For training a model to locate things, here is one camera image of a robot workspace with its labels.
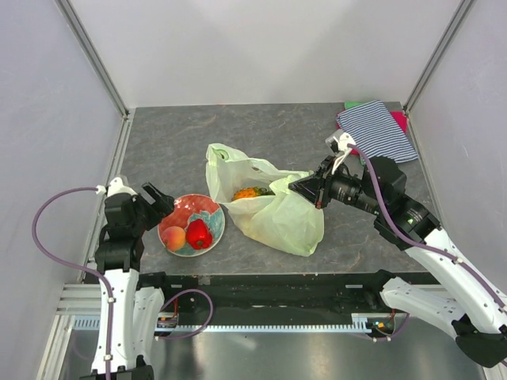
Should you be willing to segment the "red yellow toy peach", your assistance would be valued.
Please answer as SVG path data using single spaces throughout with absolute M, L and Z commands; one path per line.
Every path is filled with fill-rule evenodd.
M 178 251 L 186 243 L 186 232 L 179 226 L 170 226 L 160 234 L 163 245 L 170 251 Z

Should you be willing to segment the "green avocado print plastic bag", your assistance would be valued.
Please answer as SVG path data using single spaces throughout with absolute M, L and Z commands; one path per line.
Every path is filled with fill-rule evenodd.
M 288 189 L 306 171 L 278 169 L 261 158 L 221 143 L 212 143 L 206 152 L 206 181 L 210 197 L 223 205 L 233 223 L 248 238 L 297 256 L 314 253 L 324 236 L 323 211 Z M 242 188 L 261 187 L 274 192 L 231 201 Z

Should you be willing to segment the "red toy bell pepper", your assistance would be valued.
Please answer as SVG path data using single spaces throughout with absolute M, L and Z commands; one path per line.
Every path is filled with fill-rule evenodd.
M 213 236 L 206 223 L 202 219 L 196 219 L 187 227 L 186 241 L 194 249 L 207 249 L 213 242 Z

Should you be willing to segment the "orange toy pineapple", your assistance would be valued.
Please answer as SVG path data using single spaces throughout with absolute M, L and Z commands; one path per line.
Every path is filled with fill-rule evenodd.
M 240 199 L 256 198 L 260 196 L 273 196 L 274 192 L 267 188 L 261 187 L 248 187 L 239 189 L 232 197 L 231 201 L 234 202 Z

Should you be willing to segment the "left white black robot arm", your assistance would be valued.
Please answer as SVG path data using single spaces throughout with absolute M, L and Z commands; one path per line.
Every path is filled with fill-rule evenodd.
M 106 224 L 94 254 L 101 287 L 97 347 L 89 379 L 152 379 L 151 349 L 159 311 L 173 305 L 162 274 L 140 274 L 143 234 L 174 209 L 174 199 L 151 183 L 145 200 L 122 177 L 105 187 Z

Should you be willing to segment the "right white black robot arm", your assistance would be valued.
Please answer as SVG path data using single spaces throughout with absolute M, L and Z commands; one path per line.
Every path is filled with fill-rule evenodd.
M 386 306 L 438 328 L 482 367 L 506 364 L 506 296 L 481 275 L 451 241 L 438 219 L 406 194 L 406 174 L 394 160 L 367 161 L 362 176 L 327 157 L 315 173 L 288 186 L 323 209 L 332 200 L 375 216 L 374 227 L 386 241 L 421 264 L 449 293 L 442 298 L 380 270 L 377 284 L 363 291 L 371 311 Z

